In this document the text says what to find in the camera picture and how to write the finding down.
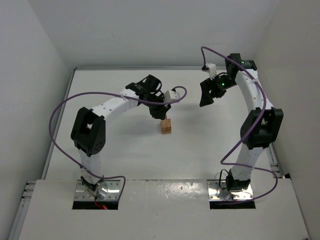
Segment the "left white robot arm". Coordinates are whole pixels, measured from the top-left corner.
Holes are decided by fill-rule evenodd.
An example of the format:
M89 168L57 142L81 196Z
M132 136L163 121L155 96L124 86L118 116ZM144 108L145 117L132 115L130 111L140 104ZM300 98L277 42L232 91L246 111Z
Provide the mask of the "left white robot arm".
M90 109L82 107L78 110L70 137L80 155L81 181L91 192L97 190L101 181L100 151L106 144L107 126L129 109L139 106L136 99L160 103L145 105L154 119L164 120L171 108L167 103L178 99L180 95L173 89L162 92L161 87L162 82L158 78L148 75L139 82L128 84L119 97Z

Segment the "wood block one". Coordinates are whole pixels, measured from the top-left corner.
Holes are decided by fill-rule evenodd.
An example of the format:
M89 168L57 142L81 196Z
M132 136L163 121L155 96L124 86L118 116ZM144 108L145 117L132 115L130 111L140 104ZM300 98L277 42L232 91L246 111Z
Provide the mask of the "wood block one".
M171 119L170 118L166 118L164 120L160 121L160 125L162 128L170 128L171 127Z

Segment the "wood block three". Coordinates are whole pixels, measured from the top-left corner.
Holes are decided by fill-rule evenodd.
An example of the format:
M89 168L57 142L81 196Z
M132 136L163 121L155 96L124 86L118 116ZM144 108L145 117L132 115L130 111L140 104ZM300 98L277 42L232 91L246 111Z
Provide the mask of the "wood block three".
M162 127L161 128L161 134L165 135L165 134L171 134L172 133L172 128L171 127Z

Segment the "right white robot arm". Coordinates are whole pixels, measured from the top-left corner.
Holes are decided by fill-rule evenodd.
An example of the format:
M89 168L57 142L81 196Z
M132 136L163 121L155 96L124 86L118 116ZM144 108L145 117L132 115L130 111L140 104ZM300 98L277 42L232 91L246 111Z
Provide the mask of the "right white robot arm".
M226 73L216 74L215 67L207 63L202 70L209 77L200 83L200 107L222 98L227 89L239 87L245 100L248 115L240 128L241 147L235 163L232 163L225 179L224 189L238 192L248 188L251 173L262 152L273 143L279 133L284 117L280 108L275 108L268 100L260 81L257 66L253 60L243 60L239 53L225 57Z

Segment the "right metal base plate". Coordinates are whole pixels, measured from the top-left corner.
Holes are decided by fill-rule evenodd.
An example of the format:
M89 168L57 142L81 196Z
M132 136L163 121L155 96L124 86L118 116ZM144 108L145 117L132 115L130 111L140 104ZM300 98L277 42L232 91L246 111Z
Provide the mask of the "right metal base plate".
M251 184L247 189L228 191L226 181L222 180L220 185L217 179L207 181L208 198L210 202L239 202L252 200L254 198Z

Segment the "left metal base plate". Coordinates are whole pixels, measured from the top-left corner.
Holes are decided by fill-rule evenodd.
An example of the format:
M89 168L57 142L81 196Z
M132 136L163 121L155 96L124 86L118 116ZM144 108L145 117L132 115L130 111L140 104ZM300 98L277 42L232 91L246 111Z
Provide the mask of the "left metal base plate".
M96 198L99 202L114 202L119 199L120 191L120 180L105 180L104 182L98 183L95 191L89 190L80 180L78 180L74 201L93 202Z

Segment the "metal base plate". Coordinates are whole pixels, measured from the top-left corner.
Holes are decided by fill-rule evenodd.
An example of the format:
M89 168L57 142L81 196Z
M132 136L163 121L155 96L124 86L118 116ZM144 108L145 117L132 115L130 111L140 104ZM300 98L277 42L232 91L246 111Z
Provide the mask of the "metal base plate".
M252 200L254 198L251 184L247 189L228 191L226 181L222 180L220 185L217 179L207 181L208 198L210 202L239 202Z
M98 183L95 191L89 190L80 180L78 180L74 201L93 202L96 198L99 202L114 202L119 199L120 191L120 180L105 180L104 182Z

